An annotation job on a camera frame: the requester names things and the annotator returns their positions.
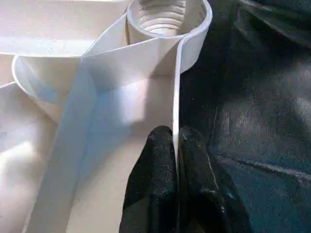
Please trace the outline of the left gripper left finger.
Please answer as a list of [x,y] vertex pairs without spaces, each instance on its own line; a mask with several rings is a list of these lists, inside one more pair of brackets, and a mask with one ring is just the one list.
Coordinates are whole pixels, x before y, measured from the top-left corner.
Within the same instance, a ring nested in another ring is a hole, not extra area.
[[148,135],[127,182],[120,233],[174,233],[178,181],[172,131],[158,126]]

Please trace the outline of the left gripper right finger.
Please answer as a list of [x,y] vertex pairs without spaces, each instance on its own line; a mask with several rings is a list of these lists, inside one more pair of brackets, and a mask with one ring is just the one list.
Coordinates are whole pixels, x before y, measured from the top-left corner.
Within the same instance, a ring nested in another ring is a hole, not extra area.
[[233,181],[208,152],[202,135],[179,131],[180,232],[251,233],[249,215]]

